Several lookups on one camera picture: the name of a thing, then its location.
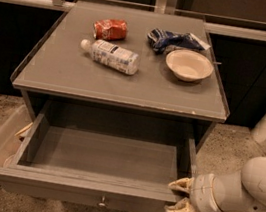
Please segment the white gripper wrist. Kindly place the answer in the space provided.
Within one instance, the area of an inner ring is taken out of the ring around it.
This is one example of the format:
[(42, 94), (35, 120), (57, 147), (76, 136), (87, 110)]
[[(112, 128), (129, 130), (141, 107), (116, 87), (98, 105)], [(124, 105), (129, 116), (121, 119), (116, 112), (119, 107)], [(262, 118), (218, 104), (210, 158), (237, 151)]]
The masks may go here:
[(193, 178), (181, 178), (170, 182), (171, 190), (190, 193), (190, 198), (183, 198), (176, 204), (167, 205), (165, 212), (223, 212), (214, 198), (215, 174), (201, 174)]

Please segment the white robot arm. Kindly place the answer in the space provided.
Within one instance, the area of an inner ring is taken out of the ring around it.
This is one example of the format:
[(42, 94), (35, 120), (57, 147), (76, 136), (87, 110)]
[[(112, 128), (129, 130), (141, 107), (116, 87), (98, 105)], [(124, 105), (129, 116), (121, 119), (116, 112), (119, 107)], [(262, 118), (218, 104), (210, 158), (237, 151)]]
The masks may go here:
[[(266, 114), (250, 131), (251, 138), (266, 140)], [(225, 175), (197, 174), (196, 161), (191, 160), (191, 177), (171, 182), (172, 191), (186, 197), (167, 205), (165, 212), (266, 212), (266, 158), (255, 157), (237, 172)]]

